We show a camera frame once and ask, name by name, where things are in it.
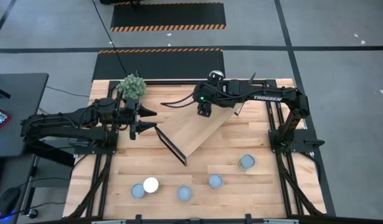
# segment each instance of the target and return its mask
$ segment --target black floor mat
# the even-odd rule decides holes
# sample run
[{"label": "black floor mat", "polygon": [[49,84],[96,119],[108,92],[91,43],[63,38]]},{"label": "black floor mat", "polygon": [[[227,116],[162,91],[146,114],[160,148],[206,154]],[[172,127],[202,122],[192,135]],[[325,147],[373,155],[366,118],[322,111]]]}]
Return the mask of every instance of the black floor mat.
[{"label": "black floor mat", "polygon": [[[217,48],[118,50],[128,73],[139,71],[144,79],[207,78],[224,73],[223,51]],[[120,80],[125,73],[114,50],[98,53],[93,80]]]},{"label": "black floor mat", "polygon": [[212,30],[224,29],[224,6],[219,2],[151,3],[133,7],[115,5],[111,31]]}]

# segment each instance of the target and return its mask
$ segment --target potted plant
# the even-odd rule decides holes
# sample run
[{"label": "potted plant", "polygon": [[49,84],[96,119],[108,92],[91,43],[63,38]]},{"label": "potted plant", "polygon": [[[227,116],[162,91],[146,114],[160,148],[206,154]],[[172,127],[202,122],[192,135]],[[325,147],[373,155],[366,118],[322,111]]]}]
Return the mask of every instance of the potted plant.
[{"label": "potted plant", "polygon": [[133,74],[128,75],[122,80],[118,86],[118,92],[122,93],[122,99],[130,97],[134,100],[139,100],[147,92],[146,83],[140,78],[136,72],[136,76]]}]

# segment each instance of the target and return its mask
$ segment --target logo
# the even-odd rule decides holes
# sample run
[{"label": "logo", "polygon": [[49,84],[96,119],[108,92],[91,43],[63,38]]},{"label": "logo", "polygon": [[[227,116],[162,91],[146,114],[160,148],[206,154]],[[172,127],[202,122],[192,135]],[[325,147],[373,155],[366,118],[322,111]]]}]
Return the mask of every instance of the logo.
[{"label": "logo", "polygon": [[254,100],[267,100],[267,101],[278,101],[282,100],[281,97],[270,97],[270,96],[253,96]]}]

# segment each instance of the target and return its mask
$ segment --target wooden table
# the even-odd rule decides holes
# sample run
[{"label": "wooden table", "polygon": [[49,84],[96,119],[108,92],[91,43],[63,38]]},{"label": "wooden table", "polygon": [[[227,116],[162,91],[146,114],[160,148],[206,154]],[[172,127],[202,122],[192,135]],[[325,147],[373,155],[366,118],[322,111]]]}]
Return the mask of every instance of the wooden table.
[{"label": "wooden table", "polygon": [[[94,81],[90,102],[106,97],[108,84],[109,80]],[[279,79],[277,84],[293,86],[291,79]],[[194,85],[148,85],[143,105],[158,115],[142,120],[162,123],[175,116],[176,109],[163,107],[160,102],[180,100],[193,88]],[[286,105],[283,112],[286,117],[289,112]],[[285,217],[269,129],[265,103],[248,101],[239,116],[228,119],[188,157],[187,167],[159,141],[154,129],[143,132],[135,141],[130,141],[128,132],[122,131],[111,163],[104,219],[134,219],[136,214],[142,214],[145,219],[243,218],[246,213],[251,213],[253,218]],[[257,162],[248,171],[237,167],[244,154],[251,154]],[[95,156],[89,155],[73,171],[63,216],[73,212],[89,190],[94,161]],[[293,161],[302,191],[317,209],[325,212],[314,163],[300,154],[293,154]],[[225,184],[221,189],[209,187],[211,174],[222,176]],[[131,187],[143,183],[147,177],[160,181],[159,193],[133,198]],[[182,185],[192,189],[188,202],[177,199],[177,190]],[[293,213],[296,213],[291,188],[288,190]],[[93,214],[97,214],[97,205],[95,202]]]}]

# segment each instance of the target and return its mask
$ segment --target cup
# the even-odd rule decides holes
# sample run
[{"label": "cup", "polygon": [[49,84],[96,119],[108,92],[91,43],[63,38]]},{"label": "cup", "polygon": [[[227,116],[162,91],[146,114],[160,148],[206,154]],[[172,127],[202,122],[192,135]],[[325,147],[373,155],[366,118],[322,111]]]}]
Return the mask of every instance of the cup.
[{"label": "cup", "polygon": [[191,189],[186,186],[182,186],[177,190],[177,197],[180,201],[186,202],[191,198]]},{"label": "cup", "polygon": [[242,170],[249,170],[255,165],[255,159],[251,155],[244,155],[239,161],[239,167]]},{"label": "cup", "polygon": [[154,177],[148,177],[143,183],[144,190],[149,194],[156,194],[159,191],[159,182]]},{"label": "cup", "polygon": [[223,185],[223,179],[221,175],[211,175],[209,177],[209,186],[212,187],[213,189],[219,189]]},{"label": "cup", "polygon": [[134,198],[143,198],[144,195],[145,195],[145,191],[144,191],[144,187],[143,187],[143,184],[135,184],[132,188],[131,188],[131,195],[134,197]]}]

